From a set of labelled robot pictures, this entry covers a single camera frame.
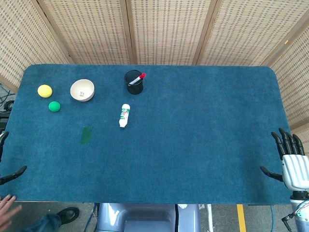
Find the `bare person hand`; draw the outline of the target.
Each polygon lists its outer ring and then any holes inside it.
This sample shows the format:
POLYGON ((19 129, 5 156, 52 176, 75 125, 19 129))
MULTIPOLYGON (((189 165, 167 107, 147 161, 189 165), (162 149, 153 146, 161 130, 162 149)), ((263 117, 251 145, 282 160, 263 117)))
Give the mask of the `bare person hand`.
POLYGON ((22 206, 18 205, 14 209, 10 209, 16 200, 16 196, 7 195, 0 201, 0 231, 4 232, 12 223, 12 217, 22 210, 22 206))

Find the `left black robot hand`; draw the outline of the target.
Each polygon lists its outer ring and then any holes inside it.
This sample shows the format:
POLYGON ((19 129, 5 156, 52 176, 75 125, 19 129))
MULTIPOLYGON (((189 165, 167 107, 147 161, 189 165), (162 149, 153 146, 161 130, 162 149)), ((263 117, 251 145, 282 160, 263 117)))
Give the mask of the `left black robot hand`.
MULTIPOLYGON (((1 131, 0 134, 0 158, 2 158, 2 154, 3 154, 3 146, 4 146, 4 142, 6 140, 6 138, 8 137, 9 132, 8 131, 1 131)), ((14 179, 17 179, 19 176, 21 176, 25 170, 27 169, 27 166, 22 166, 17 172, 7 175, 7 176, 3 176, 0 178, 0 184, 4 185, 14 179)))

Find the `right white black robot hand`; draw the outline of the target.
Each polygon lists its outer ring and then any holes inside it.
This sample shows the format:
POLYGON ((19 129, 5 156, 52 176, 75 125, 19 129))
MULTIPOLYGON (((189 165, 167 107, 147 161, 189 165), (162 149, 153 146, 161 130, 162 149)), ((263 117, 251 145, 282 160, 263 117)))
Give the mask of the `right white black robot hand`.
POLYGON ((283 182, 291 191, 309 190, 309 158, 305 155, 301 139, 279 128, 280 135, 272 132, 281 160, 282 174, 276 174, 261 166, 268 177, 283 182))

